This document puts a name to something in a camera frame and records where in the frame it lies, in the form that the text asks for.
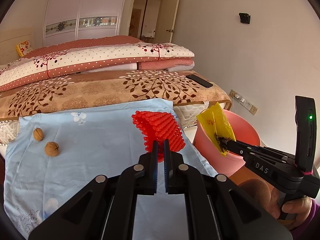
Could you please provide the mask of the person's right hand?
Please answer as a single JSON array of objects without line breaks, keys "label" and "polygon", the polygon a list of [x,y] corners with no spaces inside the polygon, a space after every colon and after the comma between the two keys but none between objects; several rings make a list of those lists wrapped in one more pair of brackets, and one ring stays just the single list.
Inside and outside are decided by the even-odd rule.
[{"label": "person's right hand", "polygon": [[295,219],[287,226],[288,229],[294,229],[303,224],[310,215],[312,208],[312,199],[309,197],[300,198],[286,202],[282,208],[278,205],[279,191],[273,188],[271,191],[270,203],[267,206],[268,213],[275,219],[279,219],[281,211],[288,214],[294,214]]}]

